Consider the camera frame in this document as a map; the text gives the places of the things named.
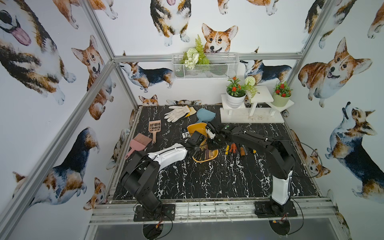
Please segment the yellow handle screwdriver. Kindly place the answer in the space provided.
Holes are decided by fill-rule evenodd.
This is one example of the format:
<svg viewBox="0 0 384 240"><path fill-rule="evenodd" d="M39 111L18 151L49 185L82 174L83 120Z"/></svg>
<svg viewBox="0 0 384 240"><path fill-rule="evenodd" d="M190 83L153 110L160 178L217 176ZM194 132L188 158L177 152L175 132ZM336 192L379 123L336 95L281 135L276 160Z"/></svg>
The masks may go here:
<svg viewBox="0 0 384 240"><path fill-rule="evenodd" d="M230 151L230 146L227 145L227 147L226 147L226 151L225 151L225 155L228 155L228 154L229 154L229 151Z"/></svg>

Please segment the yellow plastic storage box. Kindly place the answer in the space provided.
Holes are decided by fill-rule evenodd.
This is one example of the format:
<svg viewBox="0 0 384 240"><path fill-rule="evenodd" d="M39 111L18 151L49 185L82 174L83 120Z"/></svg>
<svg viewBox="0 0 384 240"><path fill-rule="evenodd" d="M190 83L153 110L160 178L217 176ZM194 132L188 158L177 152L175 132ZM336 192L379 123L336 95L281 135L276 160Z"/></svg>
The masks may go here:
<svg viewBox="0 0 384 240"><path fill-rule="evenodd" d="M206 133L206 129L205 129L206 125L207 125L207 123L192 124L192 125L189 125L187 127L187 130L188 130L190 136L195 131L198 131L207 138L207 133ZM202 148L202 150L200 152L193 153L192 158L197 163L208 162L208 161L215 159L218 156L218 153L219 153L218 150L211 151L208 149L207 140L204 141L204 144L206 144L206 145Z"/></svg>

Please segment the amber handle screwdriver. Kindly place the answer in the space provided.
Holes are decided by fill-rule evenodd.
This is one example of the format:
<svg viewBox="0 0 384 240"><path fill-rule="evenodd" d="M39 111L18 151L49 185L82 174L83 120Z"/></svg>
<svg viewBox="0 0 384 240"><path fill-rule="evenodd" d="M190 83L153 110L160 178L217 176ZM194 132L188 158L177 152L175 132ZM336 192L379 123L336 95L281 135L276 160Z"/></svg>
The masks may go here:
<svg viewBox="0 0 384 240"><path fill-rule="evenodd" d="M243 147L240 147L240 155L241 156L245 156L246 155L245 149Z"/></svg>

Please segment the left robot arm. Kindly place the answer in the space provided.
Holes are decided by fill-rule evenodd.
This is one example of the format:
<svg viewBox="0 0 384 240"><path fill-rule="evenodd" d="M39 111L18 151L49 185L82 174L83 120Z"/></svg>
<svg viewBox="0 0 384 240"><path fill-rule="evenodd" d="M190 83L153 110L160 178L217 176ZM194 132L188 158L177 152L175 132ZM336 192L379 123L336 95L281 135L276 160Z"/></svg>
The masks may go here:
<svg viewBox="0 0 384 240"><path fill-rule="evenodd" d="M176 143L166 149L153 153L136 152L122 171L120 184L147 212L159 212L162 202L153 192L159 171L185 160L188 152L198 150L205 139L203 134L195 131L185 142Z"/></svg>

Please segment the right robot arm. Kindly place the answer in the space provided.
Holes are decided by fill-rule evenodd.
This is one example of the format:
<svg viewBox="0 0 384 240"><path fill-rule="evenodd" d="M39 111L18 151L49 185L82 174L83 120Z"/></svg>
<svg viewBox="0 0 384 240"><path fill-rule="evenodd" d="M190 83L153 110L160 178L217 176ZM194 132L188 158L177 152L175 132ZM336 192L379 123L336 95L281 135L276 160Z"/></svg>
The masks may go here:
<svg viewBox="0 0 384 240"><path fill-rule="evenodd" d="M273 177L270 211L277 215L287 209L290 200L290 181L296 162L294 152L287 141L252 133L235 125L216 127L210 122L207 123L206 132L209 136L210 150L221 148L227 143L235 143L265 156L269 172Z"/></svg>

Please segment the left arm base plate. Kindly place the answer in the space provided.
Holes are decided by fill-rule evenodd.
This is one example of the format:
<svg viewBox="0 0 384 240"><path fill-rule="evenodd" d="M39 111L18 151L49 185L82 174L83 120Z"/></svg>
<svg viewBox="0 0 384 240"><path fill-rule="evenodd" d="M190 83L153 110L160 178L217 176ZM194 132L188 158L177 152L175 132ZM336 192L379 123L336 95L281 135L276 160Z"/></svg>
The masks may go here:
<svg viewBox="0 0 384 240"><path fill-rule="evenodd" d="M176 205L163 204L154 212L149 212L143 206L138 205L134 213L134 222L173 221L175 219Z"/></svg>

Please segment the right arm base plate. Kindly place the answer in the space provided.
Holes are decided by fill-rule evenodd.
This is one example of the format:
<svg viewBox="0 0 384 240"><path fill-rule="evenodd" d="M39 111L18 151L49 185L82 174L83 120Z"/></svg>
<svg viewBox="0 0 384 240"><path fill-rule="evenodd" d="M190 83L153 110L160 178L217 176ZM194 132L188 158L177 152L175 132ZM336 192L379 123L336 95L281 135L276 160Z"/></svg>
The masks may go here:
<svg viewBox="0 0 384 240"><path fill-rule="evenodd" d="M298 213L292 201L280 205L273 200L254 202L255 215L258 218L297 217Z"/></svg>

